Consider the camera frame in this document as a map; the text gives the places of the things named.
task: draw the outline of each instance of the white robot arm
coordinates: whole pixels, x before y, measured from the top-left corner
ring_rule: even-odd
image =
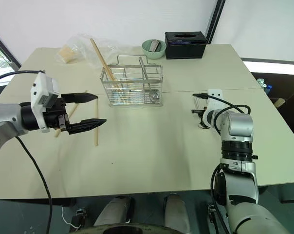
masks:
[[[235,234],[289,234],[277,219],[258,205],[258,187],[252,155],[253,121],[249,114],[224,111],[221,90],[211,89],[207,94],[194,94],[207,99],[203,112],[193,110],[202,118],[201,126],[220,130],[222,158],[213,173],[215,200],[225,206],[229,226]]]
[[[80,133],[96,128],[105,119],[86,119],[70,124],[66,113],[66,103],[84,103],[98,97],[88,93],[62,94],[58,97],[57,81],[39,72],[31,88],[31,102],[20,104],[0,104],[0,148],[8,140],[40,129],[43,133],[50,128]]]

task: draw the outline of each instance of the green bowl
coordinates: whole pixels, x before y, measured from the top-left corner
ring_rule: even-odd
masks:
[[[149,59],[159,59],[165,53],[166,44],[164,43],[164,41],[159,40],[160,43],[161,43],[160,51],[158,51],[158,52],[150,52],[150,51],[148,51],[148,49],[150,48],[151,42],[153,40],[154,39],[144,41],[143,44],[142,44],[142,49],[143,49],[144,54],[147,56],[147,58],[149,58]]]

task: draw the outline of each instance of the black tissue box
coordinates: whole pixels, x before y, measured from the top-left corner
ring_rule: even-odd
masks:
[[[201,59],[206,46],[202,32],[165,33],[166,59]]]

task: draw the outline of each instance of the wire basket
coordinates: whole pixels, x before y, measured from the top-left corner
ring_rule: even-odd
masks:
[[[136,61],[136,65],[119,64],[120,57]],[[141,58],[146,58],[146,65]],[[145,55],[118,55],[117,63],[108,65],[115,80],[103,68],[101,81],[112,106],[162,106],[162,67],[148,62]]]

